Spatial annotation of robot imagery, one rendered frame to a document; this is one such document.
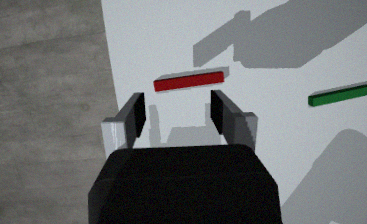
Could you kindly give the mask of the dark red rod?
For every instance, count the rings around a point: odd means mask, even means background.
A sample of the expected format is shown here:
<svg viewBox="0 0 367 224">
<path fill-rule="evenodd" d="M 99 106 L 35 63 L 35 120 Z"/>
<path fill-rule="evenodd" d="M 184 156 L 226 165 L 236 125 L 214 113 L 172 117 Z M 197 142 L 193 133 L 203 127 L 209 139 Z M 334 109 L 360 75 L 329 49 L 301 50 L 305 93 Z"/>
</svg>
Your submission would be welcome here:
<svg viewBox="0 0 367 224">
<path fill-rule="evenodd" d="M 224 82 L 224 72 L 211 72 L 211 73 L 203 73 L 168 79 L 155 80 L 154 89 L 155 92 L 214 84 L 214 83 L 222 83 Z"/>
</svg>

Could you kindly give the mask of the green rod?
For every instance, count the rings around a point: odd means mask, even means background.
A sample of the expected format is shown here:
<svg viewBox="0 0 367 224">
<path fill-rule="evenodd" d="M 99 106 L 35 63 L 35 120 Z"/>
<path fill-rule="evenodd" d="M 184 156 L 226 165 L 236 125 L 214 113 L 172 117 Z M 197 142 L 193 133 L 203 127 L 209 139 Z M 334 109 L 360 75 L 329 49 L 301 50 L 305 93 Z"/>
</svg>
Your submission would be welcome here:
<svg viewBox="0 0 367 224">
<path fill-rule="evenodd" d="M 339 102 L 367 95 L 367 84 L 308 96 L 308 105 L 312 107 Z"/>
</svg>

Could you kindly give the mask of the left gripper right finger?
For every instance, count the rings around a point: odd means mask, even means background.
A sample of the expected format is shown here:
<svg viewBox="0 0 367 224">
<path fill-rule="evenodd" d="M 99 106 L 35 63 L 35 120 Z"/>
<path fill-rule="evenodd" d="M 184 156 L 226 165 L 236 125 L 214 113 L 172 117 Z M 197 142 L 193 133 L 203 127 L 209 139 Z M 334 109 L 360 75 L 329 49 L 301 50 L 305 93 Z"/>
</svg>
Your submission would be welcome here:
<svg viewBox="0 0 367 224">
<path fill-rule="evenodd" d="M 211 90 L 210 117 L 227 144 L 243 144 L 255 153 L 258 117 L 243 112 L 221 90 Z"/>
</svg>

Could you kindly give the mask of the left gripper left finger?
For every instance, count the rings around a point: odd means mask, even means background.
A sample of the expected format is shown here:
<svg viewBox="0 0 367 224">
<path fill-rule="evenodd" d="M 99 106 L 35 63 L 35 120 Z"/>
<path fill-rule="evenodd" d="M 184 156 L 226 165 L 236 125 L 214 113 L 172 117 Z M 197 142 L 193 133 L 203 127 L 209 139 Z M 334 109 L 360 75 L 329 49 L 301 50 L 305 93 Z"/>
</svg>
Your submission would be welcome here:
<svg viewBox="0 0 367 224">
<path fill-rule="evenodd" d="M 106 159 L 115 150 L 133 148 L 146 121 L 144 92 L 134 93 L 115 117 L 101 122 Z"/>
</svg>

